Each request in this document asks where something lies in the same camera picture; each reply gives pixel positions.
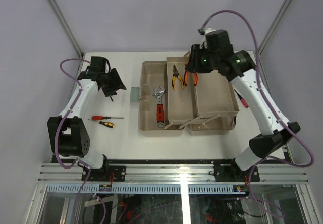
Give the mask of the orange-handled pliers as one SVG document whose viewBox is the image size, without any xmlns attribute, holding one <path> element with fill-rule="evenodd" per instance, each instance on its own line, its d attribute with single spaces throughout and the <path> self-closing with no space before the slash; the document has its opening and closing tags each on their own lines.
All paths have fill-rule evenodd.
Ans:
<svg viewBox="0 0 323 224">
<path fill-rule="evenodd" d="M 185 70 L 183 80 L 185 87 L 188 86 L 189 82 L 193 83 L 193 86 L 196 87 L 198 83 L 198 74 L 197 72 L 190 72 L 188 70 Z"/>
</svg>

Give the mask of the yellow needle-nose pliers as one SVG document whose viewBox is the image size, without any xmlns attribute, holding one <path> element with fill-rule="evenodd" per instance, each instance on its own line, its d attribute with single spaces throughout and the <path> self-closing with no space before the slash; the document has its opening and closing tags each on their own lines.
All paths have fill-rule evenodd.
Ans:
<svg viewBox="0 0 323 224">
<path fill-rule="evenodd" d="M 180 76 L 177 67 L 175 65 L 173 65 L 173 78 L 172 78 L 172 88 L 173 90 L 176 90 L 176 80 L 179 80 L 179 82 L 181 83 L 181 88 L 184 89 L 185 85 L 184 85 L 184 81 L 182 79 L 182 77 Z"/>
</svg>

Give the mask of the grey-green toolbox latch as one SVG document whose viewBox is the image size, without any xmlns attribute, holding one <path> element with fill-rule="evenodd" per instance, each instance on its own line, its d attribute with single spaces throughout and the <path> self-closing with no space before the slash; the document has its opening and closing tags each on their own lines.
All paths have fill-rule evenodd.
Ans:
<svg viewBox="0 0 323 224">
<path fill-rule="evenodd" d="M 131 102 L 141 101 L 141 87 L 131 87 L 130 101 Z"/>
</svg>

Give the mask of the red-handled long screwdriver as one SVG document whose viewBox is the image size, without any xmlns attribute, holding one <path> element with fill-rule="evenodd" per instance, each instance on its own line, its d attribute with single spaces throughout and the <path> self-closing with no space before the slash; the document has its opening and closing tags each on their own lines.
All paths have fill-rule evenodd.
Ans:
<svg viewBox="0 0 323 224">
<path fill-rule="evenodd" d="M 124 117 L 108 117 L 108 116 L 92 116 L 91 120 L 93 121 L 102 121 L 108 119 L 123 119 Z"/>
</svg>

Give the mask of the yellow-black stubby screwdriver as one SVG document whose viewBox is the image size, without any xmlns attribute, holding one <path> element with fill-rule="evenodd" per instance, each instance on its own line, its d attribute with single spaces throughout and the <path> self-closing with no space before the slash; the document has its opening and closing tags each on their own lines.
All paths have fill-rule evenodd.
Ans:
<svg viewBox="0 0 323 224">
<path fill-rule="evenodd" d="M 115 124 L 111 123 L 111 122 L 104 122 L 104 121 L 99 121 L 99 124 L 106 126 L 108 128 L 114 128 Z"/>
</svg>

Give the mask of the beige toolbox with smoky lid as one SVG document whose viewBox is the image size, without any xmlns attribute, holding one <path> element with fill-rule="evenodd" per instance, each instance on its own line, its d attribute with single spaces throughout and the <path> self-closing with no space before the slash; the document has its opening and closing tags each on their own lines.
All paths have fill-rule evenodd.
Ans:
<svg viewBox="0 0 323 224">
<path fill-rule="evenodd" d="M 184 89 L 176 80 L 172 88 L 173 65 L 181 77 L 188 57 L 166 57 L 161 61 L 144 61 L 141 68 L 139 129 L 145 136 L 222 135 L 233 130 L 239 107 L 234 88 L 218 72 L 200 74 L 196 87 L 189 82 Z M 156 122 L 157 100 L 153 90 L 165 88 L 163 94 L 164 127 Z"/>
</svg>

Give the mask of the red-handled adjustable wrench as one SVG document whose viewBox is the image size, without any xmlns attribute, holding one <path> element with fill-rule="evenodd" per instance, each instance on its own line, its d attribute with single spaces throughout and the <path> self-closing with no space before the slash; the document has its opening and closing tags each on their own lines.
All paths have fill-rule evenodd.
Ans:
<svg viewBox="0 0 323 224">
<path fill-rule="evenodd" d="M 164 127 L 164 107 L 163 107 L 163 94 L 165 92 L 165 88 L 159 86 L 153 90 L 153 94 L 156 97 L 157 105 L 156 105 L 156 122 L 158 128 Z"/>
</svg>

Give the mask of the pink-handled screwdriver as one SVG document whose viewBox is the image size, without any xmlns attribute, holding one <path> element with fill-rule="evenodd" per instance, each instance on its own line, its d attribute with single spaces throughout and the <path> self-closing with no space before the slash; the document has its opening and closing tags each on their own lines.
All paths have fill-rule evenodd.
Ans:
<svg viewBox="0 0 323 224">
<path fill-rule="evenodd" d="M 244 99 L 244 97 L 234 88 L 234 91 L 235 93 L 237 94 L 238 98 L 240 99 L 242 105 L 245 107 L 245 108 L 249 108 L 249 105 L 248 103 L 246 102 L 246 100 Z"/>
</svg>

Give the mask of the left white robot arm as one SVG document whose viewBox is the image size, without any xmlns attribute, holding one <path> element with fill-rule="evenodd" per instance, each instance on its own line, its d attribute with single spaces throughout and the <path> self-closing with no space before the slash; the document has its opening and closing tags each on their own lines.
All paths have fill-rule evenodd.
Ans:
<svg viewBox="0 0 323 224">
<path fill-rule="evenodd" d="M 104 165 L 106 156 L 91 147 L 84 118 L 99 92 L 111 98 L 117 95 L 118 90 L 125 90 L 126 86 L 117 69 L 101 56 L 92 56 L 86 69 L 78 76 L 72 76 L 65 70 L 62 72 L 77 86 L 61 113 L 47 121 L 51 150 L 61 167 L 70 169 L 81 164 L 93 169 L 93 175 L 98 180 L 105 181 L 110 177 L 111 169 Z"/>
</svg>

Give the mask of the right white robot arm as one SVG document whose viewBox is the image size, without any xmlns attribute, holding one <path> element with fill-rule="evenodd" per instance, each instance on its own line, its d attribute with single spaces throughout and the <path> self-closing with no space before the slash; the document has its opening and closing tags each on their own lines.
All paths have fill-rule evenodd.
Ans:
<svg viewBox="0 0 323 224">
<path fill-rule="evenodd" d="M 247 101 L 260 130 L 260 134 L 249 141 L 249 146 L 230 168 L 230 175 L 241 181 L 248 169 L 288 143 L 293 133 L 300 131 L 297 122 L 290 122 L 278 109 L 263 83 L 256 78 L 256 64 L 244 50 L 234 52 L 225 30 L 201 29 L 201 44 L 190 49 L 189 61 L 184 77 L 218 71 Z"/>
</svg>

